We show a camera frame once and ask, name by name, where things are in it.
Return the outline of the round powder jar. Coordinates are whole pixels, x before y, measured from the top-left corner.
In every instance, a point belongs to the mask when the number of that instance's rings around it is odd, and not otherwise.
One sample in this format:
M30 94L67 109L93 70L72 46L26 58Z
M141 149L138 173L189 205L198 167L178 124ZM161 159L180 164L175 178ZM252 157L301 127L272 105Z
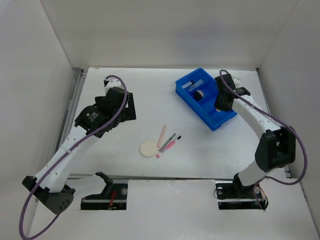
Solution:
M194 99L198 102L204 98L205 94L203 93L202 90L198 89L193 93L193 96L194 96Z

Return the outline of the clear tube with blue inside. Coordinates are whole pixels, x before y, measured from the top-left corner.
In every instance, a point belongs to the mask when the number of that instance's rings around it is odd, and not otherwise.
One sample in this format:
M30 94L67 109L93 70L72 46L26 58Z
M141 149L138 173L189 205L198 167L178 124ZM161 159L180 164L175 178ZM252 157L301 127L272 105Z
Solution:
M204 83L204 81L202 79L198 80L197 82L195 82L194 84L192 84L190 86L190 88L188 89L188 91L192 91L193 89L197 88L198 86L202 85Z

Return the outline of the clear bottle with black cap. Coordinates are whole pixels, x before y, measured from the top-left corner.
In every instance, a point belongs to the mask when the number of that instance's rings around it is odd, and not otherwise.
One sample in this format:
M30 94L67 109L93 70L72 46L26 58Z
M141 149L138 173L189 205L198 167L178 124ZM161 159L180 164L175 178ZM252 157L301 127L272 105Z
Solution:
M195 82L193 80L186 82L185 84L183 84L181 87L183 89L188 88L190 86L192 86Z

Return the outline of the round cream powder puff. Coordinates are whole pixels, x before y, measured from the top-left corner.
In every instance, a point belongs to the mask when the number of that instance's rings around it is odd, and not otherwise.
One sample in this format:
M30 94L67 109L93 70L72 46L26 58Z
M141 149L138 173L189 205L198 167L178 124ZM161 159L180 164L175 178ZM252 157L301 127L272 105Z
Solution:
M145 140L141 143L139 151L146 158L153 157L158 151L157 143L151 139Z

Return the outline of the pink pencil stick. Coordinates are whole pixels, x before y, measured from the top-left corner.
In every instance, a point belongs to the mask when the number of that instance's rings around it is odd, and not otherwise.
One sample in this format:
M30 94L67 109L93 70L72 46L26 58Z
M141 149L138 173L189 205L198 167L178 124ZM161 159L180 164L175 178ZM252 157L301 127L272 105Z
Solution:
M158 139L158 142L157 142L157 147L160 148L161 147L161 144L162 144L162 141L163 141L163 138L164 138L164 135L165 135L165 132L166 132L166 129L167 129L167 126L164 125L162 130L161 130L161 133L160 133L160 136L159 136L159 139Z

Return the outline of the grey eyeliner pencil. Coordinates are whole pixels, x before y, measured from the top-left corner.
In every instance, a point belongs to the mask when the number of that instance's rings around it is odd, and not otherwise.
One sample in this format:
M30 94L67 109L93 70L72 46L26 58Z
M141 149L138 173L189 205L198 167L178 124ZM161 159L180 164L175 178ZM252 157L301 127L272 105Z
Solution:
M164 144L163 146L159 149L159 152L162 152L164 150L164 148L173 140L173 138L176 136L177 134L174 133Z

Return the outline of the pink brow brush pen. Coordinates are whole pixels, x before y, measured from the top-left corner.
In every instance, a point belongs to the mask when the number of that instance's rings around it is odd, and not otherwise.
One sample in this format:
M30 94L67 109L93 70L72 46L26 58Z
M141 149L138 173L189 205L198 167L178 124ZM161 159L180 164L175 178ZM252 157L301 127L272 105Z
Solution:
M167 149L169 149L171 146L173 146L177 140L179 140L182 136L181 135L178 135L176 136L171 142L169 142L163 150L160 150L159 152L162 154L164 153Z

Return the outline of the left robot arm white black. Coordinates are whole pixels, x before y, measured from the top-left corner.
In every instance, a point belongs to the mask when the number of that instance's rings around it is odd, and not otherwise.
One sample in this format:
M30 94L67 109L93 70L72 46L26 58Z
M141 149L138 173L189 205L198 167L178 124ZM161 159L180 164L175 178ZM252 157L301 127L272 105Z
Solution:
M104 96L85 107L51 160L34 176L26 176L22 185L48 210L59 215L74 199L75 190L66 185L70 173L84 154L102 136L119 123L135 120L133 94L123 86L106 88Z

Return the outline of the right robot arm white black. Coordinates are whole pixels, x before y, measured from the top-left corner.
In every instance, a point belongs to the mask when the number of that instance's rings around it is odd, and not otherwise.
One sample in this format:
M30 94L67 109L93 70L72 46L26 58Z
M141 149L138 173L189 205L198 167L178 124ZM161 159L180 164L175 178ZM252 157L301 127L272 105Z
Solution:
M258 181L295 161L296 138L288 127L266 115L246 88L236 87L229 73L216 77L215 82L218 94L214 107L222 112L236 112L259 140L253 162L235 174L231 185L235 198L253 198Z

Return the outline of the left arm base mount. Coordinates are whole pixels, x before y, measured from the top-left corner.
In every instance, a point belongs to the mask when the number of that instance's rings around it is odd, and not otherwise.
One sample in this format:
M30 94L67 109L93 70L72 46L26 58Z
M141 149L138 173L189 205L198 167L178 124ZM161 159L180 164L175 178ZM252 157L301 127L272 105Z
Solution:
M103 172L96 172L95 177L103 180L103 189L81 199L83 211L118 211L127 209L128 179L112 179Z

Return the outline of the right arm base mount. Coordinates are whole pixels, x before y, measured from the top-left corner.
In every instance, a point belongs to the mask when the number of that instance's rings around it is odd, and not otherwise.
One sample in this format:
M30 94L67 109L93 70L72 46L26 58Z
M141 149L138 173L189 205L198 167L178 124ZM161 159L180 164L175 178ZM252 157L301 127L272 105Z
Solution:
M232 180L216 181L214 197L219 210L266 210L269 200L260 185L236 189Z

